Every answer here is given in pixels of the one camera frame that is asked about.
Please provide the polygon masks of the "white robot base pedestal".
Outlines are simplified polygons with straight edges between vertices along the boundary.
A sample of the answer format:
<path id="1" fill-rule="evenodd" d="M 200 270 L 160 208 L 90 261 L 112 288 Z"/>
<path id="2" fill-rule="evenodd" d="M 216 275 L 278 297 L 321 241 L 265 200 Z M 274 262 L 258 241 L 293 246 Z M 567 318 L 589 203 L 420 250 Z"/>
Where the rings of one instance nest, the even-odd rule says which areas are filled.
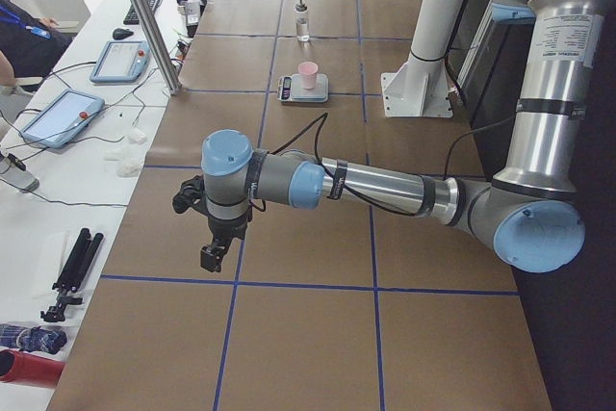
<path id="1" fill-rule="evenodd" d="M 381 75 L 387 117 L 451 117 L 445 59 L 463 0 L 423 0 L 406 62 Z"/>

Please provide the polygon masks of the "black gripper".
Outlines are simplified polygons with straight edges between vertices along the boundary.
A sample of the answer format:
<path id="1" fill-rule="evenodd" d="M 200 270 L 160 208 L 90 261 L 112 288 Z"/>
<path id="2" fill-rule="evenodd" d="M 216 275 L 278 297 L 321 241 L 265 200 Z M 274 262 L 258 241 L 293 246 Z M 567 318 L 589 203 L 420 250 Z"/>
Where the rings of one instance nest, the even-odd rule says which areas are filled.
<path id="1" fill-rule="evenodd" d="M 250 216 L 232 219 L 208 217 L 212 242 L 200 250 L 200 266 L 208 272 L 221 272 L 222 262 L 234 239 L 243 240 Z"/>

